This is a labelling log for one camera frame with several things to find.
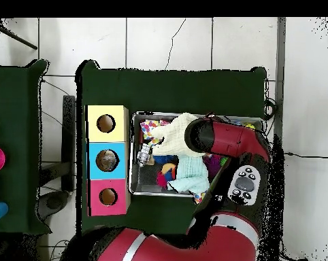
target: tile grout line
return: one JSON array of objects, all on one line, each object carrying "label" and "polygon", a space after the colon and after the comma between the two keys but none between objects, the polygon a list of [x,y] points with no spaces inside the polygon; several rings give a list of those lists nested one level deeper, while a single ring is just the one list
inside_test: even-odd
[{"label": "tile grout line", "polygon": [[45,74],[43,77],[75,77],[75,75],[55,75],[55,74]]},{"label": "tile grout line", "polygon": [[38,50],[38,60],[39,60],[39,18],[38,18],[38,44],[37,44],[37,50]]},{"label": "tile grout line", "polygon": [[210,66],[211,66],[211,70],[212,70],[212,49],[214,47],[214,17],[211,18],[211,63],[210,63]]},{"label": "tile grout line", "polygon": [[128,18],[125,18],[125,69],[127,68],[128,52]]}]

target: round hole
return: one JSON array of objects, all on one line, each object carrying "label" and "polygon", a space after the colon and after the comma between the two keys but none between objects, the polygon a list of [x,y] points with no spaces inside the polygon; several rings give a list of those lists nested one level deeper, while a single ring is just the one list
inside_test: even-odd
[{"label": "round hole", "polygon": [[100,202],[104,205],[113,205],[116,203],[118,196],[114,189],[106,188],[100,192]]},{"label": "round hole", "polygon": [[102,150],[96,156],[96,165],[103,172],[112,172],[118,165],[119,158],[113,150]]},{"label": "round hole", "polygon": [[101,132],[110,133],[114,130],[114,127],[116,126],[116,121],[111,115],[105,114],[100,116],[99,119],[97,119],[96,125]]}]

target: white tile floor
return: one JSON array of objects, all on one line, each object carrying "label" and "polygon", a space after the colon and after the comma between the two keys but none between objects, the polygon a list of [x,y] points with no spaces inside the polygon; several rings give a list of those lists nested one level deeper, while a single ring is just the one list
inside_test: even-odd
[{"label": "white tile floor", "polygon": [[[184,18],[128,18],[126,33],[125,18],[40,18],[39,25],[36,18],[9,19],[5,21],[7,28],[36,46],[39,43],[39,51],[0,34],[0,65],[25,66],[35,58],[46,59],[50,61],[47,75],[52,76],[44,79],[76,95],[73,76],[83,60],[93,59],[101,68],[164,69],[171,39],[183,21]],[[167,69],[210,70],[212,59],[213,69],[265,67],[268,78],[274,80],[276,31],[276,17],[214,18],[212,50],[212,19],[187,18],[174,37]],[[275,83],[270,82],[272,98],[274,91]],[[59,121],[62,120],[63,95],[60,90],[42,83],[42,109]],[[42,160],[58,161],[61,159],[61,126],[44,114],[42,118]],[[59,189],[59,179],[47,186]],[[66,208],[49,220],[52,234],[43,237],[41,245],[54,246],[60,240],[72,238],[76,231],[75,219],[72,197]],[[58,258],[62,250],[62,247],[56,248],[53,258]],[[42,247],[42,261],[49,261],[51,252],[51,247]]]}]

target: green cloth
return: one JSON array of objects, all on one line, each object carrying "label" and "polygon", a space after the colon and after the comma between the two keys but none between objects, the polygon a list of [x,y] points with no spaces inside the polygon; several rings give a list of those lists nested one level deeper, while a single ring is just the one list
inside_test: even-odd
[{"label": "green cloth", "polygon": [[96,225],[126,226],[156,234],[185,233],[196,209],[191,198],[132,196],[126,215],[87,216],[85,105],[124,105],[129,117],[136,111],[263,117],[266,72],[254,71],[140,71],[99,69],[84,61],[77,71],[82,96],[83,129],[82,230]]},{"label": "green cloth", "polygon": [[9,211],[0,232],[44,234],[49,227],[35,214],[39,179],[39,79],[48,63],[0,67],[0,148],[6,162],[0,170],[0,202]]}]

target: black cable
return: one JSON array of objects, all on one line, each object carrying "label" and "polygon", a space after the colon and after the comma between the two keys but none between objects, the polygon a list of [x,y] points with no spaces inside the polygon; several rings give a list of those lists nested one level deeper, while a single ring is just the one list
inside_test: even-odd
[{"label": "black cable", "polygon": [[57,121],[57,122],[58,122],[58,123],[64,128],[64,129],[66,129],[66,131],[67,131],[68,133],[70,133],[71,135],[74,136],[74,134],[73,134],[70,130],[68,130],[65,126],[63,126],[63,124],[62,124],[60,121],[58,121],[55,117],[53,117],[53,116],[51,116],[50,114],[44,112],[43,110],[41,110],[41,111],[42,111],[42,113],[46,114],[47,116],[49,116],[49,117],[51,117],[52,119],[54,119],[55,121]]},{"label": "black cable", "polygon": [[60,242],[63,242],[63,241],[66,241],[66,242],[68,242],[69,243],[69,240],[60,240],[57,244],[55,244],[55,246],[54,246],[54,248],[52,249],[52,253],[50,254],[50,259],[49,259],[49,261],[53,261],[54,259],[57,259],[57,258],[52,258],[52,256],[54,255],[54,251],[55,251],[55,248],[57,247],[57,245],[60,243]]},{"label": "black cable", "polygon": [[62,90],[61,88],[59,88],[59,87],[57,87],[57,86],[55,86],[55,85],[49,83],[48,81],[46,81],[46,80],[44,80],[44,79],[42,79],[42,82],[43,82],[43,83],[47,83],[47,84],[49,84],[49,85],[55,87],[56,89],[59,89],[59,90],[63,91],[63,92],[64,92],[66,95],[68,95],[68,96],[71,96],[71,95],[69,95],[66,91],[64,91],[64,90]]},{"label": "black cable", "polygon": [[284,153],[284,155],[289,155],[289,156],[297,156],[300,158],[322,158],[322,159],[328,159],[328,156],[302,156],[302,155],[298,155],[292,152],[286,152]]},{"label": "black cable", "polygon": [[268,135],[269,135],[269,133],[270,133],[270,130],[272,129],[272,127],[273,127],[273,124],[274,124],[274,120],[275,120],[275,118],[273,118],[273,121],[272,121],[272,125],[270,126],[270,128],[269,128],[269,130],[268,130],[268,132],[267,132],[267,134],[266,134],[266,136],[268,137]]},{"label": "black cable", "polygon": [[169,61],[170,61],[170,56],[171,56],[171,51],[172,51],[172,48],[174,46],[174,37],[176,36],[176,34],[181,30],[181,27],[182,25],[186,22],[186,18],[183,20],[180,28],[178,29],[178,31],[175,33],[175,35],[171,38],[171,48],[170,48],[170,52],[169,52],[169,57],[167,58],[167,66],[169,65]]},{"label": "black cable", "polygon": [[49,186],[42,186],[42,188],[50,189],[50,190],[57,191],[57,192],[62,191],[62,190],[57,190],[57,189],[55,189],[55,188],[51,188],[51,187],[49,187]]},{"label": "black cable", "polygon": [[49,261],[53,261],[53,260],[56,260],[56,259],[60,259],[61,257],[56,257],[56,258],[53,258],[53,259],[51,259],[51,260],[49,260]]}]

